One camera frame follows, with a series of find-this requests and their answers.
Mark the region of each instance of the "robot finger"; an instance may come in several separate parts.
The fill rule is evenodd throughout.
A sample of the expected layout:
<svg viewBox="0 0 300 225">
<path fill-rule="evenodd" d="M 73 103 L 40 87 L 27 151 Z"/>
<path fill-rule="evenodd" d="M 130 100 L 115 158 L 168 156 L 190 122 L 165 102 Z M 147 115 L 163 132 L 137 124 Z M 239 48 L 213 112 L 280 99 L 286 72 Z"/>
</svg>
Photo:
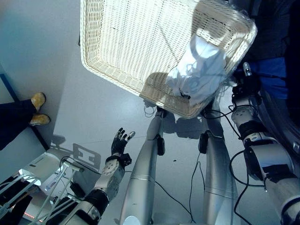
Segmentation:
<svg viewBox="0 0 300 225">
<path fill-rule="evenodd" d="M 124 134 L 121 138 L 121 141 L 123 141 L 127 137 L 127 134 Z"/>
<path fill-rule="evenodd" d="M 125 141 L 129 142 L 135 136 L 135 131 L 130 132 L 130 134 L 125 138 Z"/>
<path fill-rule="evenodd" d="M 125 130 L 122 130 L 122 131 L 120 132 L 120 134 L 119 134 L 119 137 L 118 137 L 118 138 L 119 138 L 119 139 L 121 139 L 124 133 L 125 133 Z"/>
<path fill-rule="evenodd" d="M 115 135 L 115 137 L 114 138 L 117 138 L 119 135 L 120 135 L 120 132 L 123 130 L 123 128 L 121 127 L 118 131 L 117 131 L 117 133 L 116 133 L 116 135 Z"/>
</svg>

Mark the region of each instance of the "person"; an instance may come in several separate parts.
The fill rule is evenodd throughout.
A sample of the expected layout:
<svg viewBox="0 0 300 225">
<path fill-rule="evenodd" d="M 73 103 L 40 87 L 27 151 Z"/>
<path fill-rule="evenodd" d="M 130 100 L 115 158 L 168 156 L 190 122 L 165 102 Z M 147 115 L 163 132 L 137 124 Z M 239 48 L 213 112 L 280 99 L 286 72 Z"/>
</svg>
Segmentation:
<svg viewBox="0 0 300 225">
<path fill-rule="evenodd" d="M 0 104 L 0 150 L 3 150 L 28 125 L 50 123 L 49 116 L 37 113 L 45 101 L 44 93 L 38 92 L 28 100 Z"/>
</svg>

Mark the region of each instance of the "blue fabric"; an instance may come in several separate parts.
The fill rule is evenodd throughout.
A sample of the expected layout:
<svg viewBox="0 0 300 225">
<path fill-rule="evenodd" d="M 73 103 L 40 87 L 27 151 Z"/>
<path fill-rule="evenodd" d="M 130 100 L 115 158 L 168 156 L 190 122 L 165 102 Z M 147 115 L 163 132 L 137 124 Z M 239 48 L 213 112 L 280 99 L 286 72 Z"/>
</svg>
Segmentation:
<svg viewBox="0 0 300 225">
<path fill-rule="evenodd" d="M 273 97 L 287 99 L 286 70 L 284 57 L 259 60 L 249 63 L 253 73 L 257 74 L 262 87 Z"/>
</svg>

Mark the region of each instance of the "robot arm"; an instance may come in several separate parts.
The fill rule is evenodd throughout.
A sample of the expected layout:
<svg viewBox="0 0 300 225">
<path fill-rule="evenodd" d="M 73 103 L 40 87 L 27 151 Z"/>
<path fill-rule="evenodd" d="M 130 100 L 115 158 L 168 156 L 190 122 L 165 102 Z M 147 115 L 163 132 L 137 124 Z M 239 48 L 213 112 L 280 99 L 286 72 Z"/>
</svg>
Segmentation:
<svg viewBox="0 0 300 225">
<path fill-rule="evenodd" d="M 98 224 L 108 203 L 118 193 L 125 166 L 131 164 L 131 158 L 128 153 L 124 154 L 124 149 L 135 132 L 131 132 L 129 135 L 123 135 L 124 133 L 122 128 L 118 130 L 112 143 L 112 155 L 106 159 L 105 167 L 94 189 L 60 223 L 61 225 Z"/>
<path fill-rule="evenodd" d="M 281 223 L 300 224 L 300 179 L 286 149 L 273 138 L 259 119 L 259 81 L 244 63 L 244 77 L 233 88 L 232 120 L 245 146 L 248 174 L 265 184 Z"/>
</svg>

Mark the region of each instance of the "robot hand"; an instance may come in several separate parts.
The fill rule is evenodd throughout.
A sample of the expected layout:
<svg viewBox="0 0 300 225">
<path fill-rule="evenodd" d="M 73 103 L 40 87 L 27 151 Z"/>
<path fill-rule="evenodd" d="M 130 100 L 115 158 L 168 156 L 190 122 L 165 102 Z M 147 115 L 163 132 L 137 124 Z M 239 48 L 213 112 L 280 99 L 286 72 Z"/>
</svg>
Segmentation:
<svg viewBox="0 0 300 225">
<path fill-rule="evenodd" d="M 116 133 L 116 136 L 114 137 L 114 140 L 112 142 L 112 156 L 113 155 L 115 155 L 115 156 L 123 155 L 126 144 L 135 135 L 135 131 L 130 132 L 129 135 L 124 134 L 124 133 L 125 133 L 125 130 L 123 130 L 123 128 L 120 128 L 118 130 L 118 132 Z"/>
</svg>

